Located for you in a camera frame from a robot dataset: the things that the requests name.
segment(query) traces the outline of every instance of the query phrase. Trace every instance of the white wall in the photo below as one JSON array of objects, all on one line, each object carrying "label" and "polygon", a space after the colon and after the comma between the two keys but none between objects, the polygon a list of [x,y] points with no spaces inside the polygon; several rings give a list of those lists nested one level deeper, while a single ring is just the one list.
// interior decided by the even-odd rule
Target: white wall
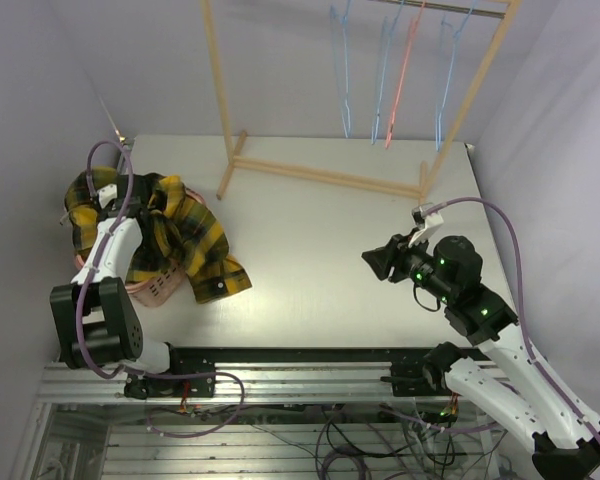
[{"label": "white wall", "polygon": [[64,191],[111,133],[57,22],[46,0],[0,0],[0,480],[58,350],[48,295],[72,272]]},{"label": "white wall", "polygon": [[[126,135],[219,134],[207,46],[194,0],[52,0],[89,75]],[[341,137],[329,5],[345,0],[214,1],[232,127],[253,135]],[[471,0],[451,2],[470,5]],[[557,0],[526,0],[478,96],[460,139],[477,142]],[[478,7],[498,8],[479,1]],[[354,0],[350,13],[354,133],[368,137],[382,19],[394,5]],[[404,51],[405,7],[396,33],[386,106]],[[425,11],[412,54],[396,138],[432,139],[442,13]],[[449,14],[459,24],[461,15]],[[463,36],[449,119],[462,100],[497,20],[472,17]]]},{"label": "white wall", "polygon": [[[600,411],[600,0],[560,2],[482,135],[475,169],[517,227],[536,343]],[[492,224],[515,289],[510,239]]]}]

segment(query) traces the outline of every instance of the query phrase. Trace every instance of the metal rod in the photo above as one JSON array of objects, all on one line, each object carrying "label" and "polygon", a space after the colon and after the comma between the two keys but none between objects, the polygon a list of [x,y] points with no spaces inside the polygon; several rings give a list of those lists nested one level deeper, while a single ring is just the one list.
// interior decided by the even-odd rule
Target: metal rod
[{"label": "metal rod", "polygon": [[[401,0],[372,0],[374,2],[380,3],[393,3],[395,5],[400,5],[402,3]],[[422,2],[418,0],[404,0],[404,4],[409,7],[420,7],[422,6]],[[504,12],[496,12],[494,10],[478,10],[474,9],[471,11],[470,8],[467,7],[458,7],[456,5],[445,5],[443,3],[425,3],[424,8],[430,8],[431,10],[443,10],[445,12],[453,12],[453,13],[463,13],[467,14],[471,12],[471,15],[476,15],[478,17],[489,17],[489,18],[504,18]]]}]

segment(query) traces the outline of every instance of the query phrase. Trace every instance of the plastic basket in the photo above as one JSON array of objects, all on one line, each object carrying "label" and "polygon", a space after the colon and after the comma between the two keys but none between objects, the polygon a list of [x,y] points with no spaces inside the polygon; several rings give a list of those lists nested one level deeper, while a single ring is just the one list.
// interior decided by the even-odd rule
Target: plastic basket
[{"label": "plastic basket", "polygon": [[[187,189],[187,195],[205,205],[204,198],[193,190]],[[84,266],[84,260],[80,255],[75,256],[74,263],[78,269]],[[166,272],[144,282],[129,283],[125,285],[125,289],[145,307],[155,308],[167,301],[186,276],[184,268],[174,263]]]}]

